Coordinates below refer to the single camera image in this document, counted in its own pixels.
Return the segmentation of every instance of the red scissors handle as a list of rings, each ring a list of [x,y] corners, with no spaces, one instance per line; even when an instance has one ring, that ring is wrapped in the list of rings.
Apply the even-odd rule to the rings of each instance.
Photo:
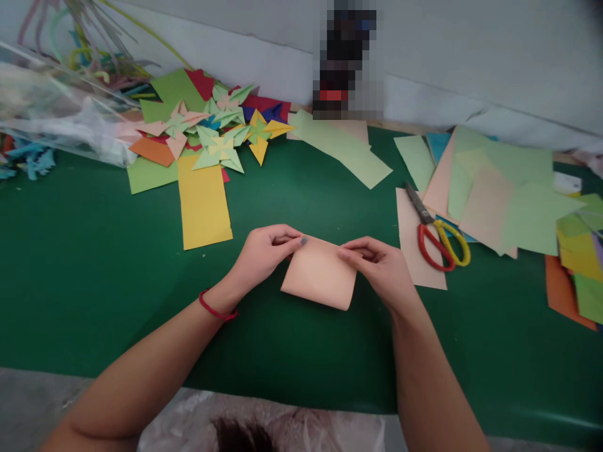
[[[453,271],[454,268],[456,267],[456,264],[454,263],[452,256],[450,255],[448,250],[444,247],[444,245],[442,245],[440,243],[440,241],[432,234],[432,232],[429,229],[427,229],[427,225],[424,225],[422,223],[419,224],[418,231],[419,231],[419,249],[421,250],[421,254],[423,254],[423,257],[425,258],[427,263],[429,263],[429,265],[431,265],[433,268],[435,268],[439,271]],[[440,264],[436,263],[432,259],[432,257],[429,255],[429,253],[427,252],[427,248],[425,248],[425,237],[426,236],[431,241],[431,243],[433,243],[435,245],[435,247],[442,253],[442,255],[444,256],[444,259],[446,259],[448,261],[448,267],[442,267]]]

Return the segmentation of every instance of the hair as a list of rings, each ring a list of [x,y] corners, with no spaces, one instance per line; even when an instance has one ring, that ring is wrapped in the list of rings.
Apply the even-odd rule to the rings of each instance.
[[[223,417],[212,424],[219,452],[278,452],[268,432],[259,424],[241,426],[237,421]]]

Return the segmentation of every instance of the scissor blade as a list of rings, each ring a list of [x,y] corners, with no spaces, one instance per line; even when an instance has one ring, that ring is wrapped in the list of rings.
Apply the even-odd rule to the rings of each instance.
[[[419,198],[419,195],[417,195],[416,191],[413,190],[412,186],[408,182],[406,183],[405,188],[406,188],[406,192],[408,193],[408,196],[410,197],[410,200],[413,202],[413,205],[415,206],[416,212],[419,214],[419,218],[421,218],[421,223],[424,223],[424,224],[433,223],[434,219],[432,218],[432,216],[429,214],[429,212],[425,208],[423,201],[421,201],[421,198]]]

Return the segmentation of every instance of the hand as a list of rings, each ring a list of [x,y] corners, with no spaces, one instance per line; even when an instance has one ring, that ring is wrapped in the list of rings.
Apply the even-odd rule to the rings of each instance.
[[[347,250],[356,251],[362,257]],[[341,245],[339,257],[366,276],[390,311],[403,314],[417,303],[421,305],[402,250],[372,237],[363,237]]]
[[[272,274],[283,259],[307,241],[302,233],[287,225],[273,225],[251,231],[229,272],[229,279],[241,284],[245,293]]]

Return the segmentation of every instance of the red paper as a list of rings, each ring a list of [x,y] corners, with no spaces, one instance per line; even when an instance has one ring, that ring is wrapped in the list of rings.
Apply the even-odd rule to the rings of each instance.
[[[288,124],[289,110],[291,110],[291,102],[283,102],[282,100],[270,99],[269,97],[260,97],[253,94],[249,94],[245,102],[241,105],[244,107],[251,107],[259,110],[260,112],[268,110],[272,107],[276,107],[278,104],[283,104],[281,108],[281,119]]]
[[[202,69],[197,69],[196,71],[184,69],[184,71],[186,71],[190,81],[193,82],[203,100],[207,101],[211,99],[215,80],[212,77],[206,77]]]

